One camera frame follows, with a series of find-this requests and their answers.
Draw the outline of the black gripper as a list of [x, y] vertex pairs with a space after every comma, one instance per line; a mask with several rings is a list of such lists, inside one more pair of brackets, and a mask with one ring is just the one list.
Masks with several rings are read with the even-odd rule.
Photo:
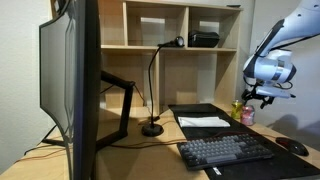
[[249, 100], [261, 100], [262, 103], [260, 108], [263, 109], [267, 105], [271, 105], [274, 101], [274, 97], [266, 96], [266, 95], [259, 95], [257, 93], [257, 86], [254, 85], [252, 90], [245, 89], [241, 95], [243, 100], [243, 104], [246, 105]]

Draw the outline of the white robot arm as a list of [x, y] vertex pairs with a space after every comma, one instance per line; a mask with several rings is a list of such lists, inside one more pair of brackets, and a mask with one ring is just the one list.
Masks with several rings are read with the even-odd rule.
[[241, 95], [244, 104], [249, 100], [262, 100], [260, 108], [272, 104], [276, 97], [295, 98], [283, 83], [296, 73], [291, 63], [292, 52], [286, 46], [307, 40], [320, 34], [320, 0], [301, 0], [298, 7], [286, 18], [279, 20], [267, 33], [245, 62], [243, 79], [253, 78], [251, 90], [245, 89]]

